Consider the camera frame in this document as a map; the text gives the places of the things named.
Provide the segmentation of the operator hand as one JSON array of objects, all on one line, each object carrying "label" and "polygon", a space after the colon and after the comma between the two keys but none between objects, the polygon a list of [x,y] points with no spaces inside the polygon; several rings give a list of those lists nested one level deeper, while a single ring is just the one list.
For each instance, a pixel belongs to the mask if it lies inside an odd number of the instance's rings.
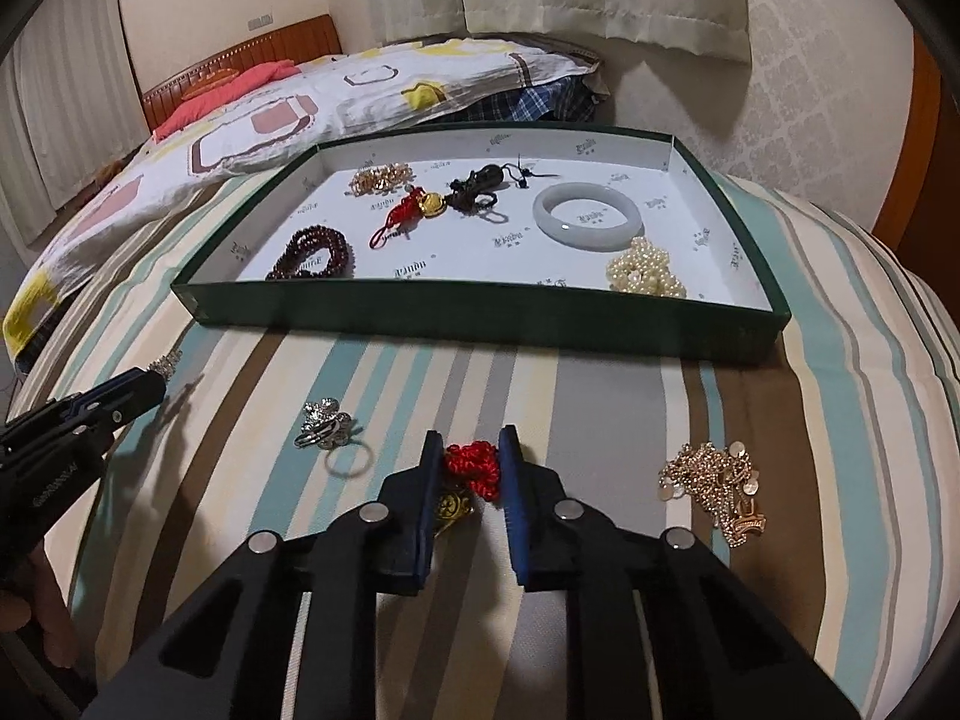
[{"label": "operator hand", "polygon": [[80,644],[44,543],[37,544],[9,578],[2,580],[2,632],[21,631],[31,621],[43,633],[47,660],[57,668],[73,668]]}]

